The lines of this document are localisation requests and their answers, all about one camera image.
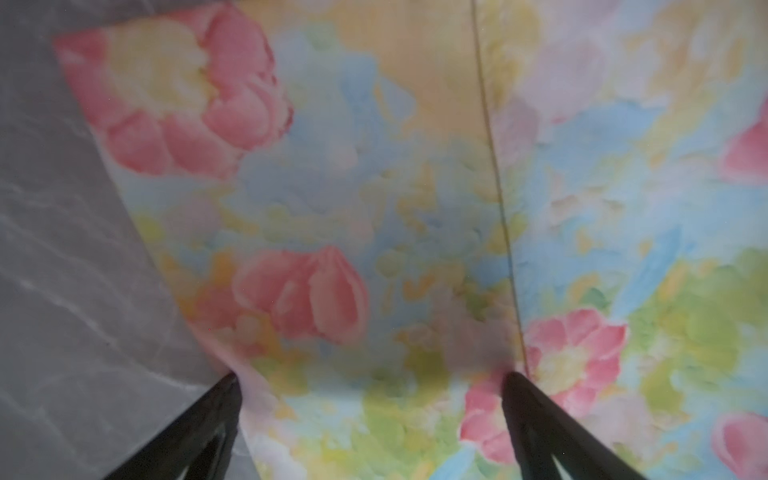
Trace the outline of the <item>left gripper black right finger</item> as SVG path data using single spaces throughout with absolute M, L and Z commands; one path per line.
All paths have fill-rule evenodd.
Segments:
M 505 375 L 502 411 L 524 479 L 644 480 L 519 372 Z

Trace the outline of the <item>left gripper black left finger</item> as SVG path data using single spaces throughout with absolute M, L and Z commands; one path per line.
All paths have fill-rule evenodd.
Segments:
M 238 433 L 242 400 L 237 376 L 225 376 L 106 480 L 223 479 Z

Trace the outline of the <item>pastel floral skirt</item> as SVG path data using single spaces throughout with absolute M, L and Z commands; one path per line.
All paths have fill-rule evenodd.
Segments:
M 763 1 L 221 1 L 54 42 L 262 479 L 517 479 L 524 373 L 767 475 Z

